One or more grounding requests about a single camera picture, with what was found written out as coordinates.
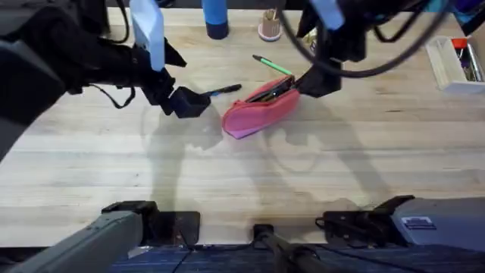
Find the black mount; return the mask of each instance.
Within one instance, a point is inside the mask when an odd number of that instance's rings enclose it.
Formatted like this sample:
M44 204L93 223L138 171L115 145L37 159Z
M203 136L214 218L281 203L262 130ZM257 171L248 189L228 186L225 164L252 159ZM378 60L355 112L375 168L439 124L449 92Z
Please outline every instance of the black mount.
M274 233L270 224L256 224L253 226L255 248L268 249L275 258L274 271L276 273L344 273L341 268L324 264L310 246L299 243L288 243Z
M101 210L101 213L119 211L135 212L142 216L141 246L193 246L199 241L198 212L160 212L153 201L125 201L116 202Z
M325 212L315 224L325 232L329 244L352 247L385 247L387 244L407 246L396 230L391 216L397 207L414 196L396 196L372 211Z

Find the cable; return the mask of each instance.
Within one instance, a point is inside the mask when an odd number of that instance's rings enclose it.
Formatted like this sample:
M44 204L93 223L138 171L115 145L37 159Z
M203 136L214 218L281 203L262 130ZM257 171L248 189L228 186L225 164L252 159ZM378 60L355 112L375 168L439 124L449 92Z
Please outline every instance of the cable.
M406 34L408 32L409 28L411 28L412 25L415 24L416 20L423 13L423 10L428 5L428 3L430 3L430 1L425 1L425 2L422 2L422 3L418 4L418 6L416 6L416 11L413 12L411 14L411 16L409 16L408 20L406 20L406 22L396 32L396 34L394 34L393 37L391 37L391 38L385 37L384 36L384 33L382 32L382 30L378 26L375 26L373 28L374 35L381 42L396 42L396 41L398 41L399 39L402 38L402 36L404 34Z
M286 16L283 13L283 7L281 6L282 2L280 2L280 8L277 9L277 15L280 18L280 22L283 25L283 29L285 30L286 35L288 36L290 42L298 49L298 51L314 66L321 69L323 72L332 74L339 77L349 77L349 78L363 78L363 77L372 77L378 74L385 73L396 66L400 65L402 62L407 60L411 57L414 53L416 53L419 48L425 44L428 38L434 33L434 31L441 25L441 23L446 19L447 11L451 9L455 0L446 0L446 4L443 6L442 10L435 16L433 21L431 22L430 26L421 34L421 36L407 48L401 55L397 56L393 60L387 62L386 64L382 64L379 67L363 70L363 71L347 71L338 68L332 67L330 64L320 61L316 59L307 49L303 47L303 45L298 41L295 34L291 30L289 22ZM317 34L321 37L321 31L318 31Z
M175 265L174 269L172 269L172 273L175 273L177 272L177 269L183 264L183 262L185 262L185 260L187 258L189 258L190 254L192 254L193 250L189 250L189 252L187 252L185 254L185 256L179 261L179 263L177 263L177 265Z
M108 92L106 92L106 91L105 91L104 89L102 89L101 87L99 87L99 86L97 86L97 85L95 85L95 84L91 84L91 83L90 83L90 84L88 84L88 86L95 87L95 88L97 88L99 91L101 91L103 94L105 94L105 95L106 95L106 96L107 96L107 97L108 97L108 98L111 100L111 102L113 102L113 106L114 106L116 109L122 109L122 108L127 107L127 106L128 106L130 103L131 103L131 101L132 101L133 99L135 99L135 96L136 96L135 87L131 86L131 87L130 87L130 96L129 96L129 97L128 97L128 99L127 99L127 100L124 102L124 104L123 104L123 105L120 105L119 103L117 103L117 102L116 102L116 101L113 99L113 97L112 97L110 94L108 94Z
M255 238L251 243L248 243L246 245L242 245L242 246L235 246L234 248L222 248L222 249L213 249L211 247L203 247L203 246L190 246L188 243L187 243L187 240L185 238L185 236L183 235L183 232L181 230L178 230L179 231L179 234L180 236L182 237L182 241L183 241L183 244L187 247L187 249L189 250L188 253L186 253L186 255L177 263L177 265L174 267L174 269L172 270L171 273L176 273L177 272L177 269L183 264L183 262L185 262L185 260L187 258L189 258L189 256L194 252L194 251L199 251L199 252L202 252L202 251L209 251L209 252L229 252L229 251L240 251L240 250L244 250L244 249L248 249L249 247L252 247L254 246L254 244L256 242L258 242L262 237L257 237Z
M125 33L124 33L123 39L121 39L121 40L109 40L109 42L112 42L114 44L121 44L121 43L125 43L130 38L130 24L128 23L127 10L125 8L123 0L116 0L116 3L118 5L118 7L120 8L121 14L123 15Z
M381 260L378 260L378 259L372 259L372 258L367 258L367 257L362 257L362 256L350 254L350 253L344 253L344 252L339 251L337 249L332 249L328 246L324 246L324 245L321 245L321 244L318 244L318 245L315 245L315 246L320 247L321 249L325 249L326 251L335 253L335 254L340 255L340 256L345 256L345 257L349 257L349 258L353 258L353 259L360 259L361 261L372 262L376 265L385 265L385 266L389 266L389 267L392 267L392 268L398 268L398 269L401 269L401 270L410 271L410 272L414 272L414 273L428 273L425 270L411 268L411 267L408 267L408 266L405 266L405 265L397 265L395 263L385 262L385 261L381 261Z

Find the blue water bottle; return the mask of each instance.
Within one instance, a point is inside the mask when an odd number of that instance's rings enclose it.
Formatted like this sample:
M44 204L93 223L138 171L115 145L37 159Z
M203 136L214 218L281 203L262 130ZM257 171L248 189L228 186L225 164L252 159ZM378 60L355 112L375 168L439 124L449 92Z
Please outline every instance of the blue water bottle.
M202 0L207 35L212 39L224 39L229 34L226 0Z

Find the wooden tabletop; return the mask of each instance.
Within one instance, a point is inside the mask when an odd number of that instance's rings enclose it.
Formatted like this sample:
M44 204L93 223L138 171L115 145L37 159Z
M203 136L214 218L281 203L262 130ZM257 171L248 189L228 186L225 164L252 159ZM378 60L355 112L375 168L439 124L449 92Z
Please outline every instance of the wooden tabletop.
M485 195L485 97L440 92L425 50L387 74L344 80L322 99L302 97L284 121L243 140L223 133L231 102L281 76L252 54L296 75L309 67L285 37L258 38L261 13L230 11L230 35L216 41L201 10L164 10L165 35L188 62L168 68L178 85L198 92L243 86L213 98L200 118L166 117L141 92L117 110L93 88L64 96L39 118L0 164L0 246L50 246L124 200L201 212L200 243L247 242L259 222L287 239L320 242L313 221L327 210L371 208L400 194ZM119 11L109 14L121 36ZM296 26L299 12L287 14ZM389 61L432 16L394 45L369 34L368 58L346 68ZM462 32L449 18L439 34ZM104 88L119 100L129 93Z

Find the pen holder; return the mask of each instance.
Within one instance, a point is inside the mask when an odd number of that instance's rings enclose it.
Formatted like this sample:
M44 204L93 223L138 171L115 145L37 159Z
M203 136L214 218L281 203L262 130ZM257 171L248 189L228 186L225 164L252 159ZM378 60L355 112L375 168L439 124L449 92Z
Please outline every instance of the pen holder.
M258 27L259 37L266 42L277 41L281 37L280 19L277 17L276 10L264 11L263 19Z
M485 82L467 80L452 38L436 36L426 45L438 88L446 93L485 93Z

